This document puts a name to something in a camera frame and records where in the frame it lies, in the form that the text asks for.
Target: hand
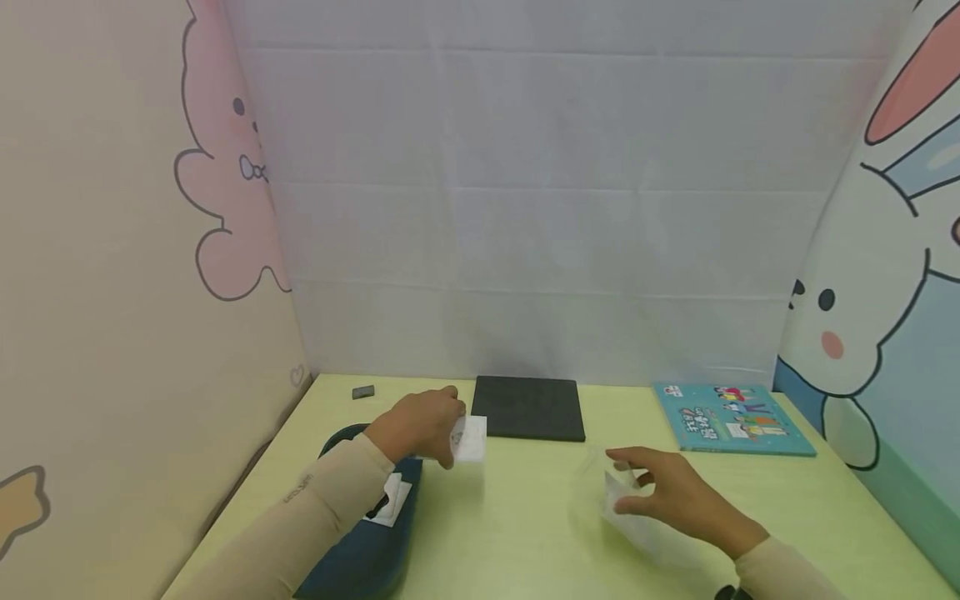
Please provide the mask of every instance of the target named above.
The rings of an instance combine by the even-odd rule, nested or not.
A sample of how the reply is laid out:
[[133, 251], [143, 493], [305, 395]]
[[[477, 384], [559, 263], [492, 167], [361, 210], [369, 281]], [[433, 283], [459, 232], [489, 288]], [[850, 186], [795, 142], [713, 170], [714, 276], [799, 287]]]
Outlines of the hand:
[[651, 516], [692, 538], [723, 550], [736, 560], [770, 537], [763, 527], [734, 508], [704, 481], [682, 455], [644, 447], [607, 450], [615, 461], [645, 468], [636, 482], [656, 484], [648, 496], [625, 496], [613, 511], [620, 515]]
[[450, 433], [466, 413], [466, 404], [457, 399], [457, 388], [448, 385], [442, 390], [404, 396], [364, 433], [393, 463], [416, 454], [452, 468]]

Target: black pad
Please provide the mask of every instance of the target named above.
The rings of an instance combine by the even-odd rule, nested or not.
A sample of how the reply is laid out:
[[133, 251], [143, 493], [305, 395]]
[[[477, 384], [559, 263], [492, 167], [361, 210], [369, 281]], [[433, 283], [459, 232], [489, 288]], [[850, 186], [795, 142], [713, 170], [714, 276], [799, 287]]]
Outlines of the black pad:
[[577, 382], [568, 379], [477, 377], [472, 415], [487, 417], [487, 435], [583, 442]]

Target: table surface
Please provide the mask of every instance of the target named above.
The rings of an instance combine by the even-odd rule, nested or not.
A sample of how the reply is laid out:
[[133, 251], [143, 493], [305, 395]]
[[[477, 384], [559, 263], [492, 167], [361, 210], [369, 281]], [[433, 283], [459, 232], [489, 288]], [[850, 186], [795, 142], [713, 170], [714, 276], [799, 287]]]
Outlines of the table surface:
[[[321, 375], [164, 597], [276, 502], [342, 427], [369, 422], [405, 394], [473, 381]], [[376, 396], [350, 398], [375, 385]], [[571, 490], [591, 446], [677, 450], [649, 388], [579, 386], [586, 444], [489, 438], [484, 465], [425, 462], [406, 578], [396, 598], [712, 598], [731, 562], [700, 544], [701, 568], [655, 565], [613, 530], [585, 535]], [[720, 493], [797, 546], [850, 598], [955, 598], [950, 587], [783, 395], [816, 458], [686, 453]]]

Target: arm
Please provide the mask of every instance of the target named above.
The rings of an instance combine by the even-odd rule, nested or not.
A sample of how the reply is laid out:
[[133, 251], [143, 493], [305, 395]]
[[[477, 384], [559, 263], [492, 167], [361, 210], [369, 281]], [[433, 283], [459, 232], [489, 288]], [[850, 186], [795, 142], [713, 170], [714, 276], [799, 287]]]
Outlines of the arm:
[[326, 551], [383, 497], [410, 454], [453, 467], [450, 431], [467, 407], [457, 389], [405, 396], [353, 440], [340, 442], [300, 483], [232, 540], [177, 600], [287, 600]]
[[607, 455], [631, 468], [646, 468], [637, 478], [641, 487], [656, 484], [648, 496], [617, 500], [613, 507], [617, 513], [651, 516], [720, 548], [733, 561], [740, 586], [754, 600], [844, 597], [797, 550], [770, 537], [762, 525], [708, 485], [682, 455], [644, 447], [608, 450]]
[[365, 435], [340, 442], [234, 538], [177, 600], [287, 600], [383, 496], [394, 464]]
[[841, 600], [844, 595], [800, 552], [767, 538], [737, 559], [740, 587], [755, 600]]

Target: rabbit eye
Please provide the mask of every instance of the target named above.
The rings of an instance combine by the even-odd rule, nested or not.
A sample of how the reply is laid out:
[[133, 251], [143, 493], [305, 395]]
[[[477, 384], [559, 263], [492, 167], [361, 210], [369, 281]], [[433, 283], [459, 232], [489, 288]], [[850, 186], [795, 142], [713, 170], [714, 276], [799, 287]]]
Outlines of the rabbit eye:
[[820, 306], [820, 310], [828, 311], [833, 308], [833, 304], [837, 301], [836, 294], [833, 293], [833, 290], [827, 288], [820, 293], [820, 296], [817, 297], [817, 305]]

